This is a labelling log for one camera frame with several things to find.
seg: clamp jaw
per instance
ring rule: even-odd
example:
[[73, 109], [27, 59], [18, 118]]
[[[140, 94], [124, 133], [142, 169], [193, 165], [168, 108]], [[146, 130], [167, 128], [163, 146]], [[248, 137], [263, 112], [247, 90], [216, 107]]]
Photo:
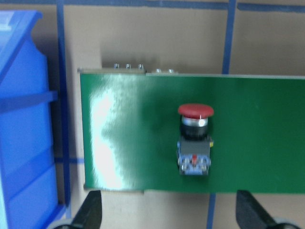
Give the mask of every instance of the clamp jaw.
[[90, 191], [71, 224], [54, 229], [100, 229], [102, 223], [102, 197], [100, 191]]
[[276, 223], [249, 191], [238, 190], [236, 221], [240, 229], [300, 229], [290, 223]]

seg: green board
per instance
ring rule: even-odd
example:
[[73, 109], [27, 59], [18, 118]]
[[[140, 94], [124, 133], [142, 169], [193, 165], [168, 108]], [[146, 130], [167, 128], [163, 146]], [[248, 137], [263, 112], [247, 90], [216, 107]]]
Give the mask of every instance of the green board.
[[[304, 78], [82, 72], [85, 186], [305, 193], [304, 90]], [[184, 103], [214, 108], [206, 177], [177, 168]]]

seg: small red tab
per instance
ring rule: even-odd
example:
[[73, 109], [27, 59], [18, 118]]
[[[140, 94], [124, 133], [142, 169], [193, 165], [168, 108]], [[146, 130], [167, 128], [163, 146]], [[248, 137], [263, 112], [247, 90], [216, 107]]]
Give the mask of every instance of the small red tab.
[[204, 104], [183, 104], [178, 108], [178, 113], [186, 118], [205, 119], [212, 116], [214, 110]]
[[197, 164], [197, 155], [196, 154], [193, 154], [193, 156], [192, 156], [192, 164], [193, 165]]

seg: blue plastic bin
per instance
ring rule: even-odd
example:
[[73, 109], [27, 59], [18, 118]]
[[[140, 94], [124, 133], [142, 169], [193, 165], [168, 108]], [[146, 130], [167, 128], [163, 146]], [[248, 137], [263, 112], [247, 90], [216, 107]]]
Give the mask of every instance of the blue plastic bin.
[[0, 11], [0, 228], [41, 229], [61, 216], [47, 60], [31, 30], [37, 11]]

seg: red mushroom button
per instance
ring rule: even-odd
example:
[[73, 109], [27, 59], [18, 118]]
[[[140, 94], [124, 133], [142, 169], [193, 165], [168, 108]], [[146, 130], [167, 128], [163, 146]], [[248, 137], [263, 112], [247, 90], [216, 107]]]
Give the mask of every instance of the red mushroom button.
[[183, 104], [178, 113], [186, 118], [205, 119], [214, 114], [212, 107], [204, 104]]

